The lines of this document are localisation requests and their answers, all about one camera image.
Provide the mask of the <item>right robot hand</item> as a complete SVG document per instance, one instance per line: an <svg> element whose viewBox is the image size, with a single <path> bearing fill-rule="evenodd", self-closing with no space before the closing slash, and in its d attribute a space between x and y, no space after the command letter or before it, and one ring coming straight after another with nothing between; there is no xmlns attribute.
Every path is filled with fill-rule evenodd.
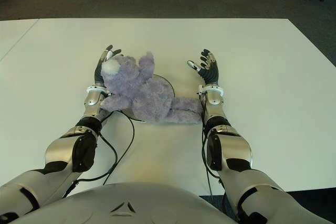
<svg viewBox="0 0 336 224"><path fill-rule="evenodd" d="M204 80L205 84L218 84L219 71L215 56L207 49L201 52L201 63L188 60L187 65L194 69Z"/></svg>

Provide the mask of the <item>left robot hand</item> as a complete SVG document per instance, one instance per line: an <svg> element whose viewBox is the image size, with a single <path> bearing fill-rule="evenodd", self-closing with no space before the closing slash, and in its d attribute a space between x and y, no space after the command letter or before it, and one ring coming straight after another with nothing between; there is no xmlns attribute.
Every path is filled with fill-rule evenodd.
<svg viewBox="0 0 336 224"><path fill-rule="evenodd" d="M97 66L95 68L94 71L94 80L95 80L95 85L96 86L100 86L100 87L104 87L104 80L103 77L101 75L101 69L102 69L102 64L107 61L108 59L110 59L111 57L118 55L122 52L121 49L113 49L112 45L109 45L101 54L99 61L97 63Z"/></svg>

